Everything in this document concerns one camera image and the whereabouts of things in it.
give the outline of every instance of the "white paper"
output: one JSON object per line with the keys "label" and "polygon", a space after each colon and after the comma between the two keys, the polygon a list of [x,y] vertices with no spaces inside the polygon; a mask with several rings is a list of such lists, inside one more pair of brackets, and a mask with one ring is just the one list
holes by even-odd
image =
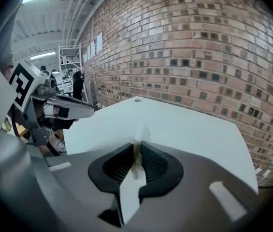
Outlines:
{"label": "white paper", "polygon": [[87,59],[91,59],[90,46],[87,47]]}
{"label": "white paper", "polygon": [[103,49],[103,32],[97,36],[97,53]]}
{"label": "white paper", "polygon": [[87,62],[87,53],[83,54],[83,63]]}
{"label": "white paper", "polygon": [[96,54],[96,47],[94,45],[94,41],[91,42],[90,46],[91,46],[91,56],[93,57]]}

